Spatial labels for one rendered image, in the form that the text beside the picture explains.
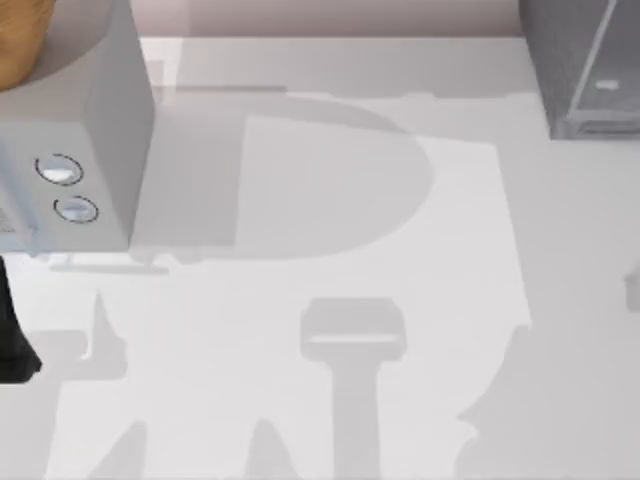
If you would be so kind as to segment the small microwave knob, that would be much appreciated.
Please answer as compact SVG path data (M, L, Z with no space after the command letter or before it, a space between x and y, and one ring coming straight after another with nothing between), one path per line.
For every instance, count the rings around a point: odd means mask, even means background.
M97 205L82 196L57 199L53 202L54 211L65 221L74 224L88 224L99 216Z

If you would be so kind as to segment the pale microwave oven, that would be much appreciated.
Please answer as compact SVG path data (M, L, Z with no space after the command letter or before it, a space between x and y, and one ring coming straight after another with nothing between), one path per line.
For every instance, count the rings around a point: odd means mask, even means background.
M130 0L56 0L35 69L0 92L0 254L128 248L155 121L155 102ZM78 161L83 179L45 181L36 158ZM93 201L88 224L53 202Z

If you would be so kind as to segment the large microwave knob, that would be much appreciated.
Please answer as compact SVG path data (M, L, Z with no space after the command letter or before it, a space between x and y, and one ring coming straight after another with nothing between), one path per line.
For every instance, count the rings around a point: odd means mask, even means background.
M36 158L34 166L41 178L58 186L77 184L84 177L81 164L64 154L54 153Z

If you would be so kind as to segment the grey cabinet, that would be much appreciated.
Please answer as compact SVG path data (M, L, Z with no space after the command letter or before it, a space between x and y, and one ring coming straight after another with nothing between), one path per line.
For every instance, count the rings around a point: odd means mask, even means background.
M640 0L519 0L550 137L640 141Z

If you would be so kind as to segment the brown bread loaf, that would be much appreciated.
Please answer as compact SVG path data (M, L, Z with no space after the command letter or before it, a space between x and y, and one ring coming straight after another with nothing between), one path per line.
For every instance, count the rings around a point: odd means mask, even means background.
M0 0L0 91L22 83L33 71L56 0Z

